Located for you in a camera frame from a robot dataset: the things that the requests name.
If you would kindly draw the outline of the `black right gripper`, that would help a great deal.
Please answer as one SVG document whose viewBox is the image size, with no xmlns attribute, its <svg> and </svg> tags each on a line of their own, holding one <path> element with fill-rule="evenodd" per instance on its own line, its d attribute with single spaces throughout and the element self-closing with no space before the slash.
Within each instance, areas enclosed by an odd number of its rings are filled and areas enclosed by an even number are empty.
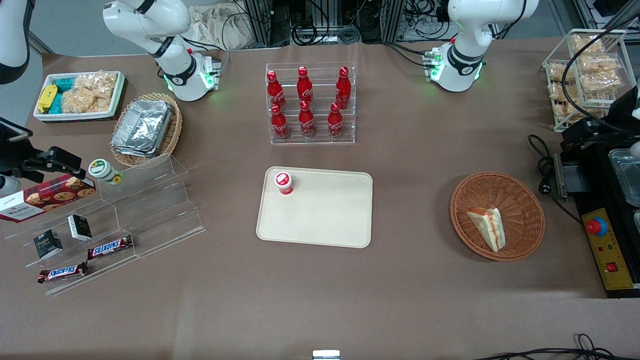
<svg viewBox="0 0 640 360">
<path fill-rule="evenodd" d="M 45 178 L 43 172 L 48 169 L 53 173 L 83 172 L 82 158 L 59 146 L 51 146 L 42 152 L 44 162 L 37 158 L 30 159 L 34 157 L 34 147 L 30 142 L 34 133 L 3 117 L 0 122 L 0 173 L 12 173 L 15 178 L 42 183 Z"/>
</svg>

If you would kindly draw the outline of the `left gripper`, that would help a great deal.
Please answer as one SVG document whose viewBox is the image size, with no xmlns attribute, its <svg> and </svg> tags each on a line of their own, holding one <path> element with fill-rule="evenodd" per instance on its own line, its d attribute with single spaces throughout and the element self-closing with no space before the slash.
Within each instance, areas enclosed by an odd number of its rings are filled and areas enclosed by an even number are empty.
<svg viewBox="0 0 640 360">
<path fill-rule="evenodd" d="M 606 121 L 583 118 L 565 129 L 561 133 L 561 149 L 568 152 L 574 148 L 588 147 L 592 143 L 617 143 L 618 131 L 613 126 L 631 133 L 640 133 L 638 86 L 634 86 L 611 104 Z"/>
</svg>

